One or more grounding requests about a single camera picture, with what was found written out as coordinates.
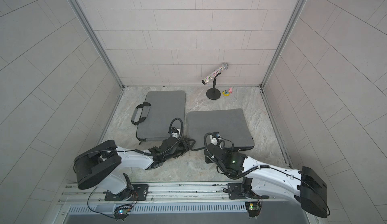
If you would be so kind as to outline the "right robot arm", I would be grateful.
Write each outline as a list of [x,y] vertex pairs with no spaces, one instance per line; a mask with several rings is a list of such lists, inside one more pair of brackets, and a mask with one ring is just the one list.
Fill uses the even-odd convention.
[[215,163],[229,179],[242,179],[241,191],[248,198],[268,195],[292,200],[316,217],[327,218],[331,212],[327,201],[327,184],[312,169],[301,170],[271,166],[240,152],[231,152],[219,145],[208,144],[205,159]]

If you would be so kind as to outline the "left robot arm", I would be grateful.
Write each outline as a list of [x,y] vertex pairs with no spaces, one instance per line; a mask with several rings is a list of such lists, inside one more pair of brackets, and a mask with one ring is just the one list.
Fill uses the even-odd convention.
[[146,151],[119,147],[107,140],[74,159],[73,170],[79,190],[100,187],[107,190],[106,201],[122,201],[134,197],[137,191],[124,168],[153,170],[169,159],[190,151],[196,141],[187,137],[169,137],[161,146]]

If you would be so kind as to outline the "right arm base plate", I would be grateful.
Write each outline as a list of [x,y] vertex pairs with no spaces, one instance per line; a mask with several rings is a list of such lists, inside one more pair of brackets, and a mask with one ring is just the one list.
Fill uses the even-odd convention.
[[258,195],[253,192],[252,186],[243,183],[228,183],[227,188],[223,188],[230,200],[235,199],[269,199],[268,195]]

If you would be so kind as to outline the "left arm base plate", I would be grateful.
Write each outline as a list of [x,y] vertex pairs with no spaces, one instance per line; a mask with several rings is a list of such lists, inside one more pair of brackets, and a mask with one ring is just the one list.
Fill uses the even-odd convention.
[[105,191],[105,201],[145,201],[148,194],[148,184],[134,184],[132,189],[125,189],[119,194]]

